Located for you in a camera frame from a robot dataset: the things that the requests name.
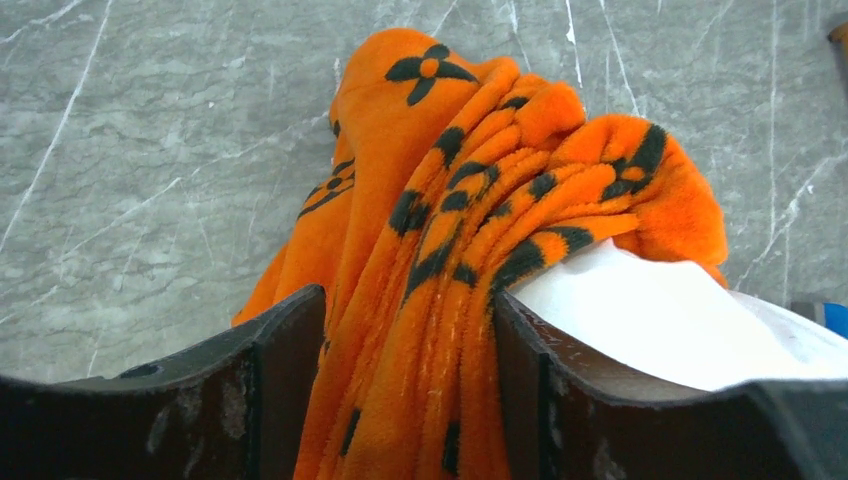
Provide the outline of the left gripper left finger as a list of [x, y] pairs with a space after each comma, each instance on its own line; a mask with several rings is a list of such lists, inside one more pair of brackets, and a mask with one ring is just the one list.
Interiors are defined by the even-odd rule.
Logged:
[[1, 380], [5, 479], [290, 479], [325, 299], [258, 317], [114, 378]]

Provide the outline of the orange patterned pillowcase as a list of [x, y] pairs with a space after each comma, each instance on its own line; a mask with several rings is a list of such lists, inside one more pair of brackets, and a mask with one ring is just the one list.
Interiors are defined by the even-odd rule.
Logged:
[[721, 279], [723, 213], [680, 144], [510, 58], [375, 33], [329, 121], [332, 172], [235, 317], [325, 290], [298, 479], [506, 479], [498, 293], [605, 240]]

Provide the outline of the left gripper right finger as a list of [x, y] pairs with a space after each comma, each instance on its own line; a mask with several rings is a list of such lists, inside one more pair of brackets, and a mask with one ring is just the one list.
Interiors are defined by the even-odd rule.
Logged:
[[516, 479], [843, 479], [847, 385], [702, 392], [638, 372], [499, 295], [493, 325]]

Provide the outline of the orange wooden rack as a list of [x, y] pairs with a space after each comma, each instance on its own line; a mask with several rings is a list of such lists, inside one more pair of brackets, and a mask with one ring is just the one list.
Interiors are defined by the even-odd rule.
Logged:
[[828, 41], [834, 45], [838, 45], [843, 51], [847, 49], [848, 23], [844, 22], [834, 27], [828, 33]]

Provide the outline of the white pillow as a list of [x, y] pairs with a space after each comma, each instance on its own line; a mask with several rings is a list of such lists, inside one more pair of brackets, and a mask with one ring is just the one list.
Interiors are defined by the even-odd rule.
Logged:
[[509, 292], [608, 357], [696, 390], [750, 380], [847, 377], [847, 340], [838, 333], [728, 290], [692, 261], [649, 261], [610, 240]]

